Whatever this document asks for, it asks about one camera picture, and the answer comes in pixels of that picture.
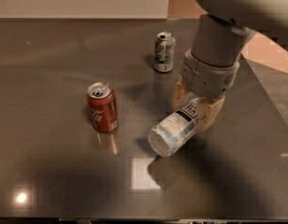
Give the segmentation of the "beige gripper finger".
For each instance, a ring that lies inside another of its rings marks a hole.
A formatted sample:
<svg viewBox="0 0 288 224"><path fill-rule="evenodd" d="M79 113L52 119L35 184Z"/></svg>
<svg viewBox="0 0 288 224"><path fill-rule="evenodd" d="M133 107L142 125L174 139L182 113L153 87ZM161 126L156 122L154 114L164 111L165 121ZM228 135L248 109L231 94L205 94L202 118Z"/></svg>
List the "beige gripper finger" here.
<svg viewBox="0 0 288 224"><path fill-rule="evenodd" d="M194 97L194 93L187 87L183 78L180 77L174 87L171 108L173 111L183 107Z"/></svg>
<svg viewBox="0 0 288 224"><path fill-rule="evenodd" d="M208 130L215 122L221 108L225 102L225 97L217 99L202 97L198 101L198 133L203 133Z"/></svg>

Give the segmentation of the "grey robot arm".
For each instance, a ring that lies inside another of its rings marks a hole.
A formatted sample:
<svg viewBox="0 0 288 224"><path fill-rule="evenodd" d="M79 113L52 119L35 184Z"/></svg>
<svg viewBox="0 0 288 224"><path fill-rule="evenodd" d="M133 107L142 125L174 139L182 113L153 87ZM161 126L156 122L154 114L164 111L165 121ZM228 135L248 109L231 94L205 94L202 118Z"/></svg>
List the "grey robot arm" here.
<svg viewBox="0 0 288 224"><path fill-rule="evenodd" d="M234 82L239 56L258 32L288 51L288 0L196 0L205 10L191 48L185 53L172 107L198 98L195 133L217 117Z"/></svg>

